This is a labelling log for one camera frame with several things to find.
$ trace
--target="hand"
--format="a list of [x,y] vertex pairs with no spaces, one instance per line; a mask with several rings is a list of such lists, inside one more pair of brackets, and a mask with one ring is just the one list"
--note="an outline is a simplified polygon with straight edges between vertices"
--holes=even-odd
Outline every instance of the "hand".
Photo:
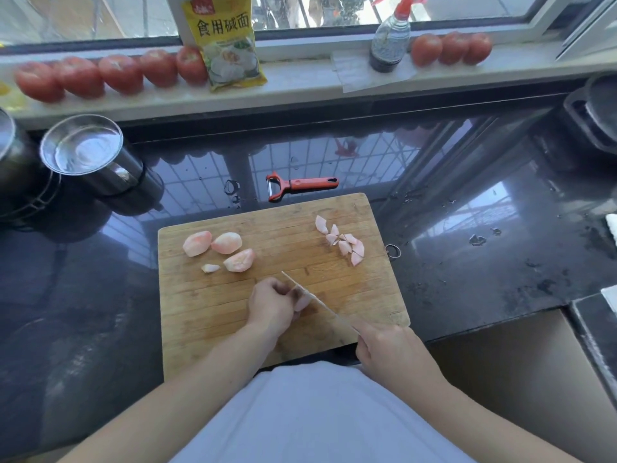
[[299,300],[296,289],[291,289],[276,278],[267,278],[253,287],[249,297],[248,326],[256,326],[267,337],[277,340],[300,313],[294,312]]
[[360,332],[355,353],[369,378],[420,415],[439,405],[451,385],[411,328],[372,325],[363,320],[352,323]]

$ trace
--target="tomato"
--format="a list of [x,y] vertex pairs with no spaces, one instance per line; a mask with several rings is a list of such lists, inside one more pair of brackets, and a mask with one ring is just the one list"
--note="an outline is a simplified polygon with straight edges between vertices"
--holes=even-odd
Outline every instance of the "tomato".
[[126,55],[109,55],[99,62],[105,82],[120,94],[132,95],[143,91],[144,74],[139,63]]
[[147,51],[139,59],[139,65],[146,79],[156,87],[172,87],[178,82],[176,59],[163,49]]
[[454,31],[443,37],[443,51],[439,61],[444,65],[454,65],[469,51],[469,40],[460,32]]
[[101,72],[90,60],[66,57],[54,65],[54,74],[64,89],[82,99],[97,99],[105,94]]
[[208,71],[197,47],[182,47],[176,55],[176,64],[180,76],[191,86],[203,86],[208,80]]
[[58,102],[64,89],[54,76],[54,70],[45,63],[29,61],[15,71],[15,84],[28,97],[41,102]]
[[483,32],[473,34],[469,38],[469,52],[463,58],[467,65],[477,65],[485,61],[493,51],[493,42]]
[[435,34],[424,34],[413,41],[412,60],[418,67],[427,67],[436,61],[443,51],[443,42]]

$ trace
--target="white window sill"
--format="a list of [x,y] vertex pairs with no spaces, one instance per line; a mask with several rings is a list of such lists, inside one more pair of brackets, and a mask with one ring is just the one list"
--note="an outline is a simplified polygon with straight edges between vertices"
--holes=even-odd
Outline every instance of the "white window sill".
[[[211,93],[204,88],[185,84],[161,90],[148,85],[135,97],[122,97],[109,91],[102,99],[81,100],[68,97],[60,104],[46,105],[28,100],[28,106],[13,115],[27,129],[47,128],[60,118],[77,113],[99,113],[116,122],[214,112],[238,108],[297,104],[319,100],[342,99],[382,94],[461,86],[489,86],[509,81],[532,81],[546,77],[568,77],[617,68],[613,50],[586,57],[555,61],[560,42],[504,44],[495,46],[489,59],[476,67],[433,65],[422,69],[409,80],[344,94],[329,60],[297,60],[265,63],[268,83],[250,89],[228,89]],[[0,78],[7,79],[12,65],[0,64]]]

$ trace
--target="metal ring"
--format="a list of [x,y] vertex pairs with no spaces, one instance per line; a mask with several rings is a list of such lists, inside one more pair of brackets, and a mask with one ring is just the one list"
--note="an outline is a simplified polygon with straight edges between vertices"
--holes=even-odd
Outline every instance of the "metal ring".
[[[396,250],[395,256],[390,255],[390,252],[388,252],[388,247],[394,247],[394,249]],[[388,254],[388,257],[390,258],[390,260],[396,260],[397,258],[400,258],[401,255],[403,255],[403,252],[401,252],[400,249],[394,244],[386,245],[386,253]]]

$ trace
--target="cutting board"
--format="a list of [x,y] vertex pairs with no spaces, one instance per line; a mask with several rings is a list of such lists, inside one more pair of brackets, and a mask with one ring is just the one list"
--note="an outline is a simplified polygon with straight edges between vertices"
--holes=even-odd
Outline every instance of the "cutting board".
[[[365,258],[353,267],[337,246],[328,245],[315,228],[315,217],[336,224],[341,233],[362,240]],[[212,249],[189,258],[182,244],[192,233],[209,230],[242,236],[242,249],[257,258],[243,273],[223,266],[227,256]],[[204,263],[221,265],[204,274]],[[409,325],[381,234],[363,193],[273,207],[251,213],[166,227],[158,231],[158,276],[165,379],[205,356],[212,347],[246,322],[246,301],[253,286],[285,271],[343,317]],[[330,350],[357,341],[344,322],[312,302],[281,336],[264,366]]]

